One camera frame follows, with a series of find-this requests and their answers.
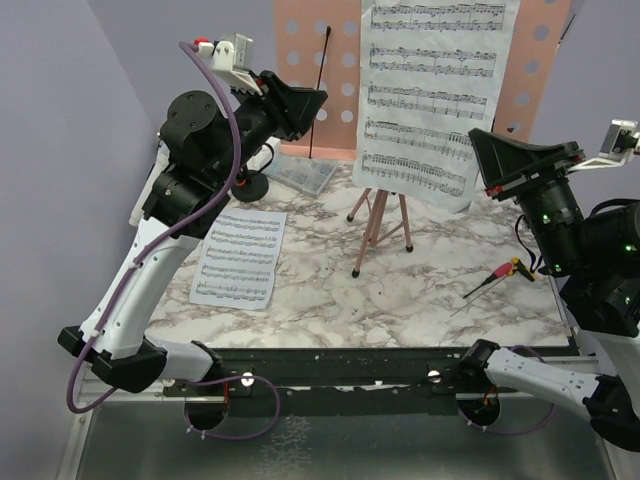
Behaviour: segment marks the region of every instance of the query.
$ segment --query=pink pegboard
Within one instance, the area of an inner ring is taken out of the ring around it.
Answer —
[[[558,50],[571,0],[522,0],[516,17],[495,133],[526,142]]]
[[[326,26],[331,26],[321,86],[329,98],[315,123],[313,156],[354,160],[360,1],[273,0],[273,5],[278,74],[287,83],[315,88]],[[571,0],[522,0],[496,112],[496,133],[528,140],[570,6]],[[307,155],[309,135],[283,145],[283,151]]]

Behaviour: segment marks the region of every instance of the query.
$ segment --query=white marble table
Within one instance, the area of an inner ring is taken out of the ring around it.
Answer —
[[[350,165],[341,165],[318,199],[272,181],[263,200],[243,206],[288,213],[265,310],[190,304],[197,249],[170,283],[148,333],[214,347],[445,347],[469,346],[477,338],[503,345],[568,344],[570,332],[546,277],[535,283],[509,277],[450,318],[465,303],[461,296],[495,267],[514,256],[528,263],[513,233],[518,208],[493,202],[484,192],[461,214],[408,198],[414,251],[405,251],[397,232],[369,250],[360,277],[352,278],[368,213],[363,207],[347,223],[362,193],[350,177]],[[230,205],[239,206],[235,200]],[[399,219],[397,197],[389,196],[383,231]]]

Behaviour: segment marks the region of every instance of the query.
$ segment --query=sheet music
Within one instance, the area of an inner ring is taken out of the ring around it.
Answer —
[[[353,181],[463,210],[478,175],[467,132],[491,129],[520,0],[390,3],[363,6]]]
[[[269,303],[287,214],[225,208],[202,245],[189,301],[259,310]]]

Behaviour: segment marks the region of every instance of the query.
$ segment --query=red screwdriver handle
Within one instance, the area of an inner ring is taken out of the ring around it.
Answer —
[[[504,265],[500,265],[493,272],[493,274],[496,276],[496,278],[504,277],[505,275],[509,275],[509,272],[511,271],[512,268],[513,268],[513,263],[507,262]]]

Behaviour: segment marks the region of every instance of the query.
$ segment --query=wooden tripod stand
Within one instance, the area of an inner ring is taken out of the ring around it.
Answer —
[[[404,238],[407,242],[406,250],[407,252],[413,252],[413,243],[411,243],[411,232],[409,231],[409,216],[407,215],[407,200],[404,195],[398,194],[398,199],[400,200],[400,211],[402,212],[402,222],[400,222],[397,226],[389,230],[382,237],[378,238],[380,234],[380,225],[382,224],[382,217],[384,216],[384,209],[387,206],[387,198],[389,197],[389,192],[386,190],[378,190],[376,192],[376,198],[373,201],[373,205],[369,201],[369,194],[371,193],[371,188],[365,189],[360,195],[358,202],[351,210],[351,213],[347,215],[347,221],[352,222],[353,218],[360,210],[360,207],[364,202],[367,202],[367,207],[369,209],[369,221],[367,222],[367,228],[364,231],[364,238],[362,239],[362,244],[360,245],[360,253],[358,254],[358,259],[356,260],[356,266],[351,272],[351,276],[353,278],[358,278],[360,275],[360,267],[362,266],[362,261],[364,260],[364,255],[367,252],[367,245],[371,245],[375,247],[383,240],[389,238],[391,235],[396,233],[400,228],[404,227]]]

